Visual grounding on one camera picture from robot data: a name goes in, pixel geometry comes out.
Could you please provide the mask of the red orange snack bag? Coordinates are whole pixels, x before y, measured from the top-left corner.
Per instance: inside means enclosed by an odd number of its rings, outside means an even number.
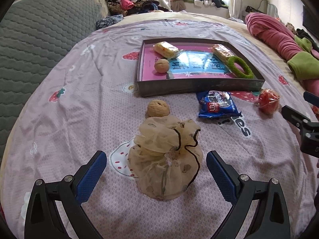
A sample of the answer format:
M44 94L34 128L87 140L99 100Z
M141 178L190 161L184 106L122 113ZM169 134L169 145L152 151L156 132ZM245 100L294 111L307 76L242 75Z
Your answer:
M280 95L275 91L267 88L260 92L258 97L259 110L267 115L273 115L279 108Z

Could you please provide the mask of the blue biscuit packet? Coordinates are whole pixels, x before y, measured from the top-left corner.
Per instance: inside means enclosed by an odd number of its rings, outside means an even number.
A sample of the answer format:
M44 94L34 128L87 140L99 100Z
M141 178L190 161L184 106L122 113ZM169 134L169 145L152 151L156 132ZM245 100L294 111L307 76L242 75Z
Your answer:
M238 111L229 92L205 91L196 93L201 109L198 117L205 119L221 119L239 117Z

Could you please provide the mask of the beige mesh drawstring pouch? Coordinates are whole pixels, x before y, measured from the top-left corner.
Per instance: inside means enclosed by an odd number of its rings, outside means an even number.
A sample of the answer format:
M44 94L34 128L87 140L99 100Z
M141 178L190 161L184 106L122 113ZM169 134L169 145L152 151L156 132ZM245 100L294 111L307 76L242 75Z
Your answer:
M175 116L150 117L139 126L128 165L142 193L158 200L181 196L196 179L203 160L201 128Z

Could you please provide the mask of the walnut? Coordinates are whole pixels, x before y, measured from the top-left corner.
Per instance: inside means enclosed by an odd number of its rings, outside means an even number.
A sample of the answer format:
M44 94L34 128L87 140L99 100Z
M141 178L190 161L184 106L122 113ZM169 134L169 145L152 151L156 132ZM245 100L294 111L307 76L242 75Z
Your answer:
M170 64L167 59L159 59L154 64L154 69L157 73L164 74L170 69Z
M154 99L147 106L147 115L149 117L165 117L169 114L170 108L165 101Z

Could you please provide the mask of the beige mattress cover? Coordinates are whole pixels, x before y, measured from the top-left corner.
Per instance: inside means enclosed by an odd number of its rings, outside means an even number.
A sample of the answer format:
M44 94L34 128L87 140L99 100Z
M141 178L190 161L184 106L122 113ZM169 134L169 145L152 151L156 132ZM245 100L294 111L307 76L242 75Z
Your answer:
M126 16L120 23L117 23L117 25L126 25L131 23L156 20L190 20L197 22L221 23L227 25L239 32L248 41L254 43L259 49L261 49L262 52L264 52L282 70L285 77L289 78L290 81L297 81L293 73L290 71L286 61L282 59L280 55L273 49L267 46L267 44L264 44L256 37L253 37L248 31L246 25L242 23L227 20L219 16L195 14L190 12L151 12L146 14L135 14Z

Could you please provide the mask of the rolled pink blanket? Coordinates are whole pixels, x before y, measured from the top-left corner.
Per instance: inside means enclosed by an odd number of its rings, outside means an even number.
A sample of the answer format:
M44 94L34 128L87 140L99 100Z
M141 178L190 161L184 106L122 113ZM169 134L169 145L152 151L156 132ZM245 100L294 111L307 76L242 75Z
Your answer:
M259 12L252 12L245 17L245 22L250 34L275 50L287 64L295 54L302 51L294 40L295 34L277 19ZM299 82L306 91L318 96L318 79Z

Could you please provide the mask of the black television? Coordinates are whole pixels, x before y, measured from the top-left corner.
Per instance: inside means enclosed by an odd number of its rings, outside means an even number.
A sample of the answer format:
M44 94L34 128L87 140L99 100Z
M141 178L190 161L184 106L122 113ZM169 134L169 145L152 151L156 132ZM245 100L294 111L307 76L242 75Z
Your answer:
M303 6L303 26L313 35L318 36L318 24L305 5Z

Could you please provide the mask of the orange wrapped biscuit pack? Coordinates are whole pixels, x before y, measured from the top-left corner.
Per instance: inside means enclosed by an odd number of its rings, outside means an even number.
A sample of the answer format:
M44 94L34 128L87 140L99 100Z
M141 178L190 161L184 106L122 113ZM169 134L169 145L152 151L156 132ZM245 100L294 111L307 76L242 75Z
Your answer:
M226 46L222 44L214 44L211 48L213 54L223 63L227 63L228 59L232 56L235 56L235 54L228 49Z

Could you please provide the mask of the pink strawberry print bedsheet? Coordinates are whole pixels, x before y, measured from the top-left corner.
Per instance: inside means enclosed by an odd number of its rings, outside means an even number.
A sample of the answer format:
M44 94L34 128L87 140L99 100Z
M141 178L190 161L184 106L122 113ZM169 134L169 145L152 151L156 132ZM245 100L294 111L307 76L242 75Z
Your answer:
M239 117L199 119L200 104L188 93L162 97L169 117L146 117L150 100L135 86L138 62L131 55L146 39L177 36L230 42L282 105L315 119L270 57L226 25L147 21L96 31L51 70L12 131L1 204L15 236L24 236L35 181L74 174L99 150L108 164L83 209L105 238L210 238L231 208L206 166L212 150L254 180L277 178L292 238L306 229L316 212L316 159L301 153L296 131L279 112L266 116L237 92Z

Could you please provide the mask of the pink picture book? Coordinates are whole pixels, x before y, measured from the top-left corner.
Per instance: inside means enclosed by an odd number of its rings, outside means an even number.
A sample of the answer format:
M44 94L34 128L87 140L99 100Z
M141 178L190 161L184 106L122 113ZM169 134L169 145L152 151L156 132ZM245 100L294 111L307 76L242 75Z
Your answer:
M211 44L172 43L181 50L177 58L170 59L170 69L160 74L155 62L163 57L155 52L154 44L144 44L141 49L140 80L153 81L187 78L235 78L226 65L212 52Z

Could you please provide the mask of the dark shallow box tray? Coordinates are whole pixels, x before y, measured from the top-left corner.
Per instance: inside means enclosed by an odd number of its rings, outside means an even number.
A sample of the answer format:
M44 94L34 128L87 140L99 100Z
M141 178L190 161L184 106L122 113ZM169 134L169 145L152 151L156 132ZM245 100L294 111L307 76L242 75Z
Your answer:
M230 49L236 56L242 58L252 70L252 79L242 78L187 78L187 79L165 79L153 81L140 80L140 63L141 50L137 67L137 84L142 97L161 96L174 93L194 93L207 90L217 91L259 91L265 79L255 66L238 50L237 46L222 40L213 39L197 39L197 38L162 38L162 39L146 39L142 42L141 49L144 44L156 44L161 41L172 43L205 43L205 44L222 44Z

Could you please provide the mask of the walnut in tray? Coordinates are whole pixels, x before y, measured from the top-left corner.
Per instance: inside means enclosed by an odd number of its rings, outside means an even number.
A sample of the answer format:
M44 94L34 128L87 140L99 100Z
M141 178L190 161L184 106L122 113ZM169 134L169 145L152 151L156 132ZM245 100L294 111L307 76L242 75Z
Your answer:
M159 59L154 64L154 69L157 73L164 74L170 69L170 64L167 59Z

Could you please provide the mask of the grey quilted headboard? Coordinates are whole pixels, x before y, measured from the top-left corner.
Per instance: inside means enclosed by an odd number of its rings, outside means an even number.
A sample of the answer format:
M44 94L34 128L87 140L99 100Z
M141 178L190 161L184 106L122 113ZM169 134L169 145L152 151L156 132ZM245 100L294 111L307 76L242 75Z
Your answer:
M1 152L29 97L109 13L105 0L21 0L1 20Z

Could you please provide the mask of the dark blue floral cloth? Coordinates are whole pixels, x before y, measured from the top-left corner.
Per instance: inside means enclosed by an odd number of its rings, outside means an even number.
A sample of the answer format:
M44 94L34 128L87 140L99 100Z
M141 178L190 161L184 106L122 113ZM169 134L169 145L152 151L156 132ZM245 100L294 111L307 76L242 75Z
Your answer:
M106 16L103 19L100 19L96 22L96 30L103 29L105 27L112 26L116 23L119 23L124 19L124 16L122 14L120 15L114 15L114 16Z

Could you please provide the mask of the clothes pile beside bed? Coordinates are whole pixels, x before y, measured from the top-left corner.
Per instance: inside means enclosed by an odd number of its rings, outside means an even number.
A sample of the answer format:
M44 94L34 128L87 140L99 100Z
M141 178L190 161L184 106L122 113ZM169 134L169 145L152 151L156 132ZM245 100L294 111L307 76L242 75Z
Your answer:
M170 12L157 0L105 0L111 16L130 16L149 12Z

